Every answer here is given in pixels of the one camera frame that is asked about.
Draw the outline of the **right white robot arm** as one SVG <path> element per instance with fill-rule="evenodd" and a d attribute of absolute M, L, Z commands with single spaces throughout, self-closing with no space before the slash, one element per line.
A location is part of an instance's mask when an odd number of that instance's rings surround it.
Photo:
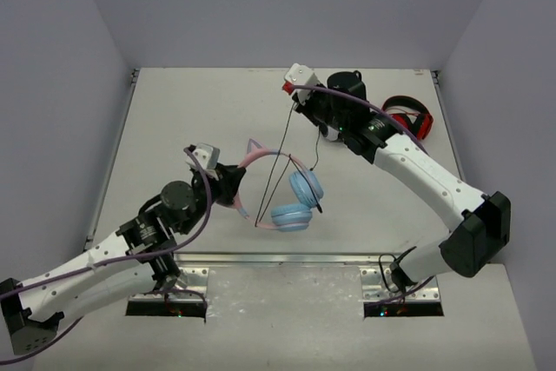
<path fill-rule="evenodd" d="M 282 88 L 296 112 L 314 125 L 339 131 L 348 149 L 407 186 L 448 230 L 445 237 L 394 259 L 394 285 L 404 291 L 446 272 L 476 276 L 510 241 L 510 199 L 500 191 L 476 189 L 437 163 L 407 127 L 367 100 L 359 71 L 332 78 L 339 86 L 326 88 L 303 67 L 285 76 Z"/>

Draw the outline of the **pink blue cat-ear headphones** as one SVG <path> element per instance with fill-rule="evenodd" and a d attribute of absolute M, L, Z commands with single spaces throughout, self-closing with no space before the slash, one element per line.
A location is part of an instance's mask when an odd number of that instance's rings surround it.
<path fill-rule="evenodd" d="M 317 209 L 322 212 L 320 201 L 324 196 L 324 190 L 316 175 L 296 156 L 278 149 L 270 149 L 253 138 L 248 139 L 247 151 L 239 168 L 246 169 L 251 163 L 266 156 L 285 156 L 295 166 L 295 172 L 289 175 L 288 181 L 297 203 L 272 208 L 271 223 L 256 221 L 253 216 L 250 216 L 242 205 L 239 192 L 235 193 L 230 204 L 221 203 L 221 206 L 235 209 L 243 219 L 259 229 L 276 230 L 282 233 L 307 229 L 313 218 L 312 210 Z"/>

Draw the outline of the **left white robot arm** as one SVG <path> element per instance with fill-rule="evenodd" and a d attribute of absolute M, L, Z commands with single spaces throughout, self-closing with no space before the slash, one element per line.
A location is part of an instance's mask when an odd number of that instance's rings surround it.
<path fill-rule="evenodd" d="M 87 314 L 131 295 L 165 293 L 181 275 L 174 253 L 206 228 L 214 204 L 231 203 L 241 165 L 193 165 L 97 245 L 26 280 L 1 282 L 1 316 L 13 358 L 25 361 L 61 340 Z"/>

